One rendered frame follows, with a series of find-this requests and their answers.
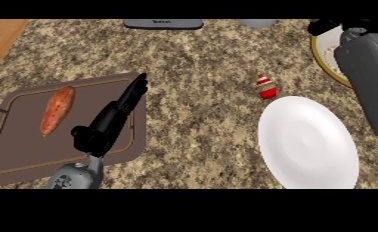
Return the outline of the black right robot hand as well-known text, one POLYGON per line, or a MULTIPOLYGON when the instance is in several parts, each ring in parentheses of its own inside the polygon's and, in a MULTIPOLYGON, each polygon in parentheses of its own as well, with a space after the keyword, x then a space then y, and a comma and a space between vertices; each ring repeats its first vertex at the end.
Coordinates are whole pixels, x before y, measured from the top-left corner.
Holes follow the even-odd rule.
POLYGON ((336 27, 344 31, 363 28, 367 33, 378 33, 378 19, 317 19, 310 22, 307 32, 311 36, 318 36, 336 27))

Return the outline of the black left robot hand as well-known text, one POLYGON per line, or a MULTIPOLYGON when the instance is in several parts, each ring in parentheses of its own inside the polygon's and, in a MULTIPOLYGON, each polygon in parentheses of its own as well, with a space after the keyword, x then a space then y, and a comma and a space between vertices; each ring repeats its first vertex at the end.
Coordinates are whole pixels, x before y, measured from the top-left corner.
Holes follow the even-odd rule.
POLYGON ((75 126, 70 130, 73 148, 103 156, 118 139, 126 118, 147 91, 146 74, 141 73, 124 90, 116 101, 110 101, 88 126, 75 126))

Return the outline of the white plate with yellow rim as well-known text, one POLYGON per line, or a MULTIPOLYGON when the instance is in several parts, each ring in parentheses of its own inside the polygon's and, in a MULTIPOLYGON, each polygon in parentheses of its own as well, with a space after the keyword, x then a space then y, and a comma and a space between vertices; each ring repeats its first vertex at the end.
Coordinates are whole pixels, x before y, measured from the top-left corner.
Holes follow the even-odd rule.
POLYGON ((348 79, 338 68, 338 64, 333 58, 333 51, 339 46, 341 33, 342 28, 336 27, 318 36, 311 36, 310 47, 317 64, 324 70, 326 74, 338 83, 341 83, 346 87, 351 87, 348 79))

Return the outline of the white bowl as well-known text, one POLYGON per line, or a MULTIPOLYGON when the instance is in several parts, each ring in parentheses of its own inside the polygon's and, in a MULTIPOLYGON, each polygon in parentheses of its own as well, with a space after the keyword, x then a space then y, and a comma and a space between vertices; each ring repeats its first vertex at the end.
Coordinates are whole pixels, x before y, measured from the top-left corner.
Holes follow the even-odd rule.
POLYGON ((351 189, 358 177, 348 130, 315 101, 287 96, 265 107, 256 128, 259 152, 286 189, 351 189))

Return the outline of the orange sweet potato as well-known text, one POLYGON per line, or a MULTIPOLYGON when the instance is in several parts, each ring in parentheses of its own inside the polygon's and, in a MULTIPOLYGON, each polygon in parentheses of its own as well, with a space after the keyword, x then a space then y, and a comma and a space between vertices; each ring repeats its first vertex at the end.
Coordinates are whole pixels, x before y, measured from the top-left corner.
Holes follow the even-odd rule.
POLYGON ((56 130, 72 108, 75 100, 75 88, 66 86, 57 90, 48 99, 41 118, 39 132, 45 137, 56 130))

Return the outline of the pale grey rounded object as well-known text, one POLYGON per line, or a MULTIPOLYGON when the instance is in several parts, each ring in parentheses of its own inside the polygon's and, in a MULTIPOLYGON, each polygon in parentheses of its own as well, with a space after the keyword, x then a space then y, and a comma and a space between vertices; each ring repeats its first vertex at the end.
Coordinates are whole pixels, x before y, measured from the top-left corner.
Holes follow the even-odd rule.
POLYGON ((239 19, 242 25, 250 28, 267 28, 270 27, 277 20, 276 19, 239 19))

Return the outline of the red cupcake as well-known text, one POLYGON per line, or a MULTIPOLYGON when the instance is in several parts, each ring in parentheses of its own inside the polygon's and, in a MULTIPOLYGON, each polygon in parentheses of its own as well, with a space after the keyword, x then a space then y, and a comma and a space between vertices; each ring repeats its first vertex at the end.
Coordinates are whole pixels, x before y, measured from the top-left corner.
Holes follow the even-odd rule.
POLYGON ((273 80, 262 74, 258 75, 256 93, 261 99, 270 99, 277 95, 277 87, 273 80))

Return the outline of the dark grey flat appliance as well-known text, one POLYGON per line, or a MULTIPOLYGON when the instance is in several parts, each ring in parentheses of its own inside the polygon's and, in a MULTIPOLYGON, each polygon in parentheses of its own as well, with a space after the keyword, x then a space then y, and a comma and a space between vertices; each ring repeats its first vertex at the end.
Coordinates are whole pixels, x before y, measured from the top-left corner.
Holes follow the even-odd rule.
POLYGON ((202 27, 200 19, 125 19, 124 25, 131 29, 196 30, 202 27))

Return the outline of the pale wooden board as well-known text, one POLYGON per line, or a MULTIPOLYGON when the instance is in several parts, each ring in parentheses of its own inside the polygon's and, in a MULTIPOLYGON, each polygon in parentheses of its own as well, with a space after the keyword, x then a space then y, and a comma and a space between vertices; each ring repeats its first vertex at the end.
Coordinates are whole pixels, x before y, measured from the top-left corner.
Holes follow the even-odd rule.
POLYGON ((8 52, 28 22, 28 19, 0 19, 0 61, 8 52))

